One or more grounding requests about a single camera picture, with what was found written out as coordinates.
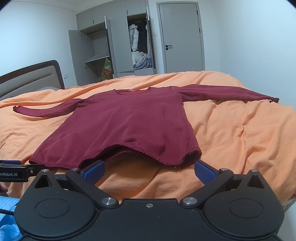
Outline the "maroon long sleeve shirt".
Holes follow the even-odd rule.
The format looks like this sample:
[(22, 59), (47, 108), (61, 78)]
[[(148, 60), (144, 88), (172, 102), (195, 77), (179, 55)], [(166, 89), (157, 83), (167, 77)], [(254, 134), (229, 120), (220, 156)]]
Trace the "maroon long sleeve shirt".
[(201, 157), (184, 103), (188, 101), (278, 102), (278, 98), (234, 86), (191, 84), (150, 87), (145, 90), (110, 90), (86, 99), (71, 99), (52, 108), (14, 106), (16, 113), (66, 120), (30, 158), (47, 167), (82, 168), (123, 152), (145, 154), (178, 166)]

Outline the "blue clothing of operator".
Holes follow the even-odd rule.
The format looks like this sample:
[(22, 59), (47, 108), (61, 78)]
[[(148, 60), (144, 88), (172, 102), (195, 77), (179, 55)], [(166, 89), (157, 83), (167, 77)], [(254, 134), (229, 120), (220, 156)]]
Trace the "blue clothing of operator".
[(18, 241), (22, 238), (14, 218), (16, 205), (19, 201), (19, 198), (1, 196), (0, 240), (2, 241)]

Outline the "white folded clothes pile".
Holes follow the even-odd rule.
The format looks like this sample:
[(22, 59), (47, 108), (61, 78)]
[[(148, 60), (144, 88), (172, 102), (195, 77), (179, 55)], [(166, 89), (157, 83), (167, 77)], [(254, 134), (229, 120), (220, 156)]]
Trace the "white folded clothes pile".
[(147, 58), (147, 53), (140, 52), (140, 51), (133, 51), (132, 52), (132, 63), (133, 66), (138, 66), (145, 61)]

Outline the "blue patterned pillow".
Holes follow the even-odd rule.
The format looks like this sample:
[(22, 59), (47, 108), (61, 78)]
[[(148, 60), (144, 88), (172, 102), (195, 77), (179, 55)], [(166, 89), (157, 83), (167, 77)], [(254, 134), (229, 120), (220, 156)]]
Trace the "blue patterned pillow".
[(46, 86), (46, 87), (43, 87), (43, 88), (40, 88), (36, 91), (43, 91), (43, 90), (54, 90), (54, 91), (58, 91), (60, 90), (59, 88), (56, 88), (56, 87), (52, 87), (52, 86)]

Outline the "brown beige bed headboard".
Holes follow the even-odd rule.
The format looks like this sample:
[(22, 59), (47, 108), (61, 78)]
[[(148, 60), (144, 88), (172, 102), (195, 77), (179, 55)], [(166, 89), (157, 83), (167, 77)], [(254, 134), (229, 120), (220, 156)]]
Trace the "brown beige bed headboard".
[(52, 86), (64, 89), (64, 81), (56, 60), (27, 66), (1, 76), (1, 100)]

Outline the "colourful fruit print bag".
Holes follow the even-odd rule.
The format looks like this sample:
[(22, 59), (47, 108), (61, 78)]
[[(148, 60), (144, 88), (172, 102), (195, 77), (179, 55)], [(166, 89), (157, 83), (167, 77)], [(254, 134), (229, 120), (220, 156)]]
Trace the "colourful fruit print bag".
[(108, 80), (113, 78), (113, 68), (110, 58), (105, 58), (100, 76), (100, 81)]

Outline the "blue striped folded cloth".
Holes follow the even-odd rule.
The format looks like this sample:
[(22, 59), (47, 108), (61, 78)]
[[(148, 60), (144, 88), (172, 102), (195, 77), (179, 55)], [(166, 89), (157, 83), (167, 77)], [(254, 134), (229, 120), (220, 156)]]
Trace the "blue striped folded cloth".
[(140, 70), (145, 68), (152, 68), (152, 59), (151, 57), (146, 58), (143, 62), (139, 63), (137, 66), (134, 66), (134, 70)]

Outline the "black hanging garment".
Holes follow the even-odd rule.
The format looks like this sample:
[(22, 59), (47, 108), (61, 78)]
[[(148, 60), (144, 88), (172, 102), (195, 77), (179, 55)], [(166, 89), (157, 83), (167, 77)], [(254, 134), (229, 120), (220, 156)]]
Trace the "black hanging garment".
[(146, 20), (140, 21), (137, 24), (138, 30), (138, 51), (147, 53), (147, 30), (146, 30), (147, 22)]

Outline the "grey room door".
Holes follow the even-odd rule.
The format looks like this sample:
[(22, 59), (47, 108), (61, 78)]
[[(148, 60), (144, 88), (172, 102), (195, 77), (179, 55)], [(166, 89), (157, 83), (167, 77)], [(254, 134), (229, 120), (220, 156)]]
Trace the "grey room door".
[[(202, 31), (194, 2), (157, 4), (166, 73), (204, 70)], [(165, 45), (173, 47), (166, 50)]]

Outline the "grey built-in wardrobe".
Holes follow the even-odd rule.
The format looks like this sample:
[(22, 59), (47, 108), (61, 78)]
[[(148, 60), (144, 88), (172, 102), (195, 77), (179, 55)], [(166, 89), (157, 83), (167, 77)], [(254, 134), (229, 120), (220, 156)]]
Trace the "grey built-in wardrobe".
[[(146, 20), (147, 58), (152, 68), (134, 70), (129, 26)], [(105, 58), (113, 78), (156, 74), (154, 43), (148, 1), (111, 1), (76, 15), (77, 30), (69, 31), (71, 57), (78, 85), (100, 81)]]

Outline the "white hanging jacket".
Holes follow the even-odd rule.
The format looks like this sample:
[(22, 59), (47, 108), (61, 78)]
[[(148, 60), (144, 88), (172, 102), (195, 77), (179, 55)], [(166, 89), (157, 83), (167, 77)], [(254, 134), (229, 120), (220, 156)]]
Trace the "white hanging jacket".
[(129, 39), (132, 51), (137, 51), (138, 48), (138, 30), (137, 25), (132, 24), (129, 26)]

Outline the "white wall socket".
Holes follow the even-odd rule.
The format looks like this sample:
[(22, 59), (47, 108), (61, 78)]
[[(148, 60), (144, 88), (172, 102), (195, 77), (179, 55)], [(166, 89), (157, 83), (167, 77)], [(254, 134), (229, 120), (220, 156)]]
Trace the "white wall socket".
[(66, 79), (69, 77), (69, 74), (66, 72), (63, 77)]

